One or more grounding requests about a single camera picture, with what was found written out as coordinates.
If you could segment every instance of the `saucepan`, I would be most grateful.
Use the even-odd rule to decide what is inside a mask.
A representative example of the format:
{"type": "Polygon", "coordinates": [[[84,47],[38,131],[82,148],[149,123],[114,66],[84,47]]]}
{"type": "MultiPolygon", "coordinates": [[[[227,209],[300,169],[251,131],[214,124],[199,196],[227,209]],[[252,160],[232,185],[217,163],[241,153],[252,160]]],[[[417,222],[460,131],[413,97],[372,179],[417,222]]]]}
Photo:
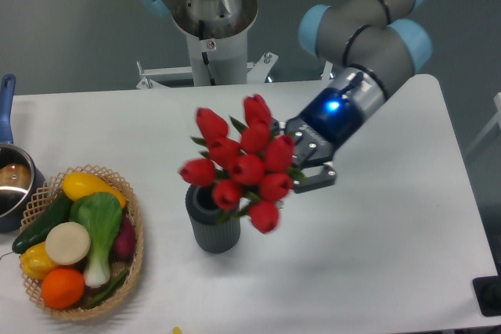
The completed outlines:
{"type": "Polygon", "coordinates": [[[26,204],[45,180],[28,153],[13,144],[10,113],[15,87],[14,75],[5,75],[0,88],[0,232],[21,226],[26,204]]]}

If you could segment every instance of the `blue light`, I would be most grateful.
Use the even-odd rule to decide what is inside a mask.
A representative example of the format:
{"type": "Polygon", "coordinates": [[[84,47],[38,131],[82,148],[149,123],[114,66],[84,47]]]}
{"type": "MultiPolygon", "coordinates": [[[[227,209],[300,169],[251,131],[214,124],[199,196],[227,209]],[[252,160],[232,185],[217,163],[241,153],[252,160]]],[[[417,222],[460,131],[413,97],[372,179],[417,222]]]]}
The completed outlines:
{"type": "Polygon", "coordinates": [[[340,104],[339,102],[336,101],[331,101],[326,104],[327,111],[333,112],[336,111],[339,108],[340,104]]]}

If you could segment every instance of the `bok choy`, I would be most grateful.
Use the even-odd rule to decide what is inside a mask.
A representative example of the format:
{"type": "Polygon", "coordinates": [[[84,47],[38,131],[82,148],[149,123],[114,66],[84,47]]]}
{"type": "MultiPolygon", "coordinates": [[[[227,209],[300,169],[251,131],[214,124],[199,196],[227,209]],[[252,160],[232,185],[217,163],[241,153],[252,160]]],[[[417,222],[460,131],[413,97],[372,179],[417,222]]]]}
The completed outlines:
{"type": "Polygon", "coordinates": [[[93,193],[77,202],[72,219],[83,225],[91,238],[85,284],[97,288],[110,280],[110,250],[120,231],[122,209],[117,197],[108,192],[93,193]]]}

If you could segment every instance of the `onion slice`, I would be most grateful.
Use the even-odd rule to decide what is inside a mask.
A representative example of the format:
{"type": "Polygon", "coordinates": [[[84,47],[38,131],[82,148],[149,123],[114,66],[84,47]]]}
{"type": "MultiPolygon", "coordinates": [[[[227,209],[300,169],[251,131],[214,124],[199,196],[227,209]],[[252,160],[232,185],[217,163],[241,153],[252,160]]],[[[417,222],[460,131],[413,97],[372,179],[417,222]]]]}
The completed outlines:
{"type": "Polygon", "coordinates": [[[82,260],[91,247],[87,229],[76,222],[58,224],[47,235],[45,252],[59,265],[72,265],[82,260]]]}

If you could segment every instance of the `blue pan handle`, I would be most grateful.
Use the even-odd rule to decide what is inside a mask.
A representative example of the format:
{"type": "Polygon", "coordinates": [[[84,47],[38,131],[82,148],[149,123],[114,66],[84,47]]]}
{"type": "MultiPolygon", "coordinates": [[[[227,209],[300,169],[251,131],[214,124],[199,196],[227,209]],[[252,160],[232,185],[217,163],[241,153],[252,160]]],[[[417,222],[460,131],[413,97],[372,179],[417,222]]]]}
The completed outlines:
{"type": "Polygon", "coordinates": [[[6,74],[2,78],[0,88],[0,143],[13,144],[13,130],[10,127],[10,113],[13,109],[14,89],[16,88],[16,77],[13,74],[6,74]]]}

